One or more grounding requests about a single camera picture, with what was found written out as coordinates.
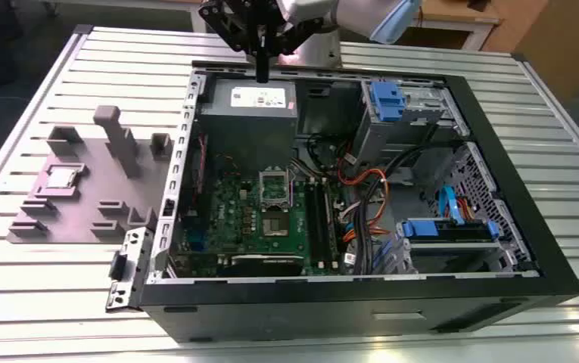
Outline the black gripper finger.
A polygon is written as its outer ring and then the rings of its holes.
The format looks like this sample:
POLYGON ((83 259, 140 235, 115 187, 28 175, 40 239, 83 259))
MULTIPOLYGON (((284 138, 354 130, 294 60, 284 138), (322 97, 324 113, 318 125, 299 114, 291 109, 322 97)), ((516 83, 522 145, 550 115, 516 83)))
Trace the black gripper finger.
POLYGON ((198 14, 235 52, 243 52, 254 65, 255 80, 263 82, 263 46, 258 32, 256 1, 203 1, 198 14))
POLYGON ((263 22, 262 32, 262 81, 268 81, 270 60, 279 55, 288 55, 316 33, 324 25, 323 17, 298 22, 288 29, 282 30, 287 24, 279 11, 268 11, 263 22))

